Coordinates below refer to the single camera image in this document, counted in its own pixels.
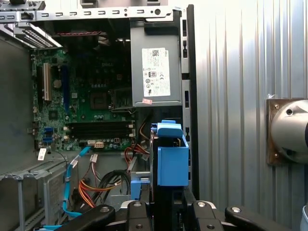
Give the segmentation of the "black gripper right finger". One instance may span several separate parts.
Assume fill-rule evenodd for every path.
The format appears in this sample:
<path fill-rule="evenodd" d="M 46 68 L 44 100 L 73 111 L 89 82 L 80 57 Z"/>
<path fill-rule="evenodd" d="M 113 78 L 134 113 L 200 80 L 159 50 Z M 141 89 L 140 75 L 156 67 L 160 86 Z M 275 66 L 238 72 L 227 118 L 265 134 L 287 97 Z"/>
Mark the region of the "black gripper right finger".
<path fill-rule="evenodd" d="M 197 201 L 191 205 L 192 231 L 285 231 L 286 227 L 239 205 L 224 212 L 210 202 Z"/>

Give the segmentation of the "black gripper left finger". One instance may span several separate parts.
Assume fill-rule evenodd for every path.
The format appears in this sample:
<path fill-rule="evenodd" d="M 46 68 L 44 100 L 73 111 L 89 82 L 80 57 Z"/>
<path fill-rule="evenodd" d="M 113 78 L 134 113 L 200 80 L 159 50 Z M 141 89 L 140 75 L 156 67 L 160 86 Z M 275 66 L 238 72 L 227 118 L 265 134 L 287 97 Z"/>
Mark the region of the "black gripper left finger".
<path fill-rule="evenodd" d="M 61 227 L 63 231 L 149 231 L 151 221 L 147 204 L 132 201 L 116 211 L 112 206 L 99 205 Z"/>

